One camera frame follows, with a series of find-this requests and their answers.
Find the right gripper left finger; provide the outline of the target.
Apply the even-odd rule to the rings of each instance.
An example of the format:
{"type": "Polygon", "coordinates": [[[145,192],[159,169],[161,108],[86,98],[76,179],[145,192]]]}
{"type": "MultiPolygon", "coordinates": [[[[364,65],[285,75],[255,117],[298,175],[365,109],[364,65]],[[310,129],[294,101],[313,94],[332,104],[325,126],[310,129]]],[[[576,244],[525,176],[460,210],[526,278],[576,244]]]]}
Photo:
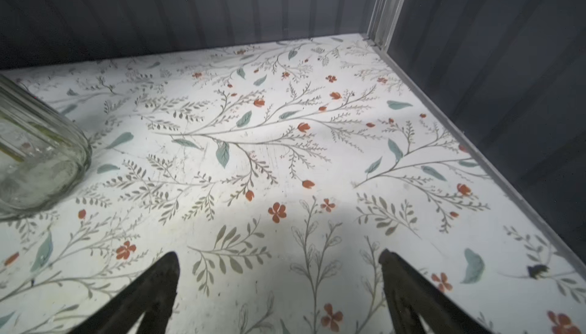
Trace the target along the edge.
{"type": "Polygon", "coordinates": [[[72,333],[164,333],[180,277],[179,257],[168,252],[72,333]]]}

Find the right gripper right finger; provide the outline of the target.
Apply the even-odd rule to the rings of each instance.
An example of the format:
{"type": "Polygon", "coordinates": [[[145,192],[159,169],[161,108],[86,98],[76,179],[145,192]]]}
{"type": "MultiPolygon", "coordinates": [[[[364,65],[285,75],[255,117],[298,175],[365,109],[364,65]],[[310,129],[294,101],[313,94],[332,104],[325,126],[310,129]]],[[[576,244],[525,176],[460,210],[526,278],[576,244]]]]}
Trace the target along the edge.
{"type": "Polygon", "coordinates": [[[382,251],[384,295],[396,333],[488,333],[395,252],[382,251]]]}

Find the clear ribbed glass vase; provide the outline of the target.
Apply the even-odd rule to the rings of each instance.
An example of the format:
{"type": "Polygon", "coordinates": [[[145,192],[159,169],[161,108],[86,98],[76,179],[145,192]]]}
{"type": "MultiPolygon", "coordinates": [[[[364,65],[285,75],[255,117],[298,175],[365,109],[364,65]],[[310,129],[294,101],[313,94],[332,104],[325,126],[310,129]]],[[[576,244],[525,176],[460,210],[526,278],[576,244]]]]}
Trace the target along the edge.
{"type": "Polygon", "coordinates": [[[1,220],[53,207],[82,181],[92,149],[82,130],[1,77],[1,220]]]}

